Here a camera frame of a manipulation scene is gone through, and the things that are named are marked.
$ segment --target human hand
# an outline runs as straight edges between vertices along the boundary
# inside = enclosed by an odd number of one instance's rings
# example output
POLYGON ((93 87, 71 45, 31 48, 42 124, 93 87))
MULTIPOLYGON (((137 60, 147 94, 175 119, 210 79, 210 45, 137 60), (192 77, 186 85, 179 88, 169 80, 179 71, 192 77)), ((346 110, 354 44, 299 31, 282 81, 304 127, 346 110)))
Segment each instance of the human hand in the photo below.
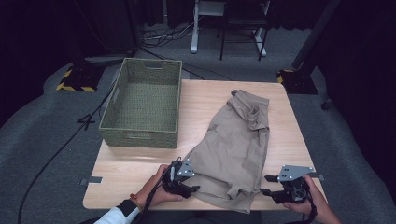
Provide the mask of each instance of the human hand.
MULTIPOLYGON (((309 186, 309 192, 311 193, 314 205, 317 207, 318 214, 315 217, 315 220, 326 224, 341 223, 330 206, 327 204, 326 199, 315 185, 311 176, 304 175, 303 178, 306 184, 309 186)), ((303 213, 307 216, 309 216, 311 213, 311 203, 308 200, 305 200, 303 203, 283 203, 283 206, 288 208, 290 211, 303 213)))
MULTIPOLYGON (((137 202, 142 206, 142 208, 145 207, 147 197, 149 196, 155 184, 157 184, 158 180, 161 178, 163 172, 165 172, 167 167, 168 165, 164 165, 164 164, 160 165, 157 174, 153 175, 148 180, 148 182, 143 186, 143 188, 136 193, 137 202)), ((183 200, 182 196, 166 192, 165 189, 163 188, 163 185, 160 184, 160 186, 157 188, 154 194, 154 197, 152 198, 150 206, 155 206, 163 202, 177 202, 182 200, 183 200)))

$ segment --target black chair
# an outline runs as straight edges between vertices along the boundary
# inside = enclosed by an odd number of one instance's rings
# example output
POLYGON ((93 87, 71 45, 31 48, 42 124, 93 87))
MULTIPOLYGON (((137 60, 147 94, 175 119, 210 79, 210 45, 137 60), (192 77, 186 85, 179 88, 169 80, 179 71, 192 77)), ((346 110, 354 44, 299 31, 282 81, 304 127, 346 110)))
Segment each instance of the black chair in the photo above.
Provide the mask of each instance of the black chair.
POLYGON ((262 28, 265 32, 261 42, 259 61, 262 59, 265 39, 270 29, 269 21, 264 12, 265 0, 229 0, 224 5, 223 24, 221 26, 222 40, 220 60, 222 60, 224 43, 250 43, 251 40, 226 40, 226 31, 229 30, 254 30, 251 38, 262 28))

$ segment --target beige cloth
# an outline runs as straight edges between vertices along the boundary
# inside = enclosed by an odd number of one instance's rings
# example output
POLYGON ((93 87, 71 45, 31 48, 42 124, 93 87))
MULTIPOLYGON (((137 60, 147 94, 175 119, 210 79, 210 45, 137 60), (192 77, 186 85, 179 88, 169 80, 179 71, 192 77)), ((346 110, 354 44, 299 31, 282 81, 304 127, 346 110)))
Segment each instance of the beige cloth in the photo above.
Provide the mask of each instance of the beige cloth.
POLYGON ((209 124, 205 138, 186 156, 201 186, 193 195, 216 206, 250 213, 259 191, 268 147, 269 100, 238 91, 209 124))

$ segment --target basket handle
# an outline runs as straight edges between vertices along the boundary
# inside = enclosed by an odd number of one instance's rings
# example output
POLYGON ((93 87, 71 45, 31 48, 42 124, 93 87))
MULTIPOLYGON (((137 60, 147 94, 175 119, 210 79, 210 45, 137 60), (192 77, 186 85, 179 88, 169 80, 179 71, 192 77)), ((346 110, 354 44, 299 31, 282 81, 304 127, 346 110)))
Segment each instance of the basket handle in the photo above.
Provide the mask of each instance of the basket handle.
POLYGON ((132 139, 151 139, 151 133, 126 133, 127 138, 132 139))
POLYGON ((164 61, 144 61, 142 63, 146 69, 163 69, 164 61))

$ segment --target gray carpet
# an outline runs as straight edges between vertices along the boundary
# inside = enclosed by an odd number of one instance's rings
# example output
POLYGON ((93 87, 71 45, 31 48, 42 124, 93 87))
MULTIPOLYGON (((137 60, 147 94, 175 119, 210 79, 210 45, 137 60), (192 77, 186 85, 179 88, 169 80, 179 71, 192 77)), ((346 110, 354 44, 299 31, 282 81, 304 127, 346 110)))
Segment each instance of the gray carpet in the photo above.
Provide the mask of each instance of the gray carpet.
MULTIPOLYGON (((206 29, 200 33, 197 54, 190 54, 189 36, 148 50, 182 60, 185 68, 204 79, 276 82, 276 71, 291 68, 309 35, 307 30, 272 30, 266 43, 268 55, 261 62, 249 44, 226 46, 221 62, 216 32, 206 29)), ((154 58, 142 50, 135 57, 154 58)), ((78 129, 76 121, 101 103, 120 64, 106 69, 98 92, 56 91, 67 68, 68 64, 50 76, 43 87, 45 93, 21 108, 0 130, 0 223, 17 222, 29 184, 78 129)), ((188 77, 199 79, 186 73, 188 77)), ((322 185, 332 209, 344 223, 395 223, 395 205, 385 185, 361 155, 337 108, 320 109, 327 99, 322 74, 317 69, 312 77, 319 95, 289 98, 313 162, 326 177, 322 185)), ((80 131, 37 179, 23 207, 22 223, 79 223, 106 211, 85 209, 85 187, 78 184, 91 175, 102 141, 99 115, 93 120, 96 122, 87 131, 80 131)), ((262 212, 262 223, 285 223, 300 217, 289 211, 262 212)))

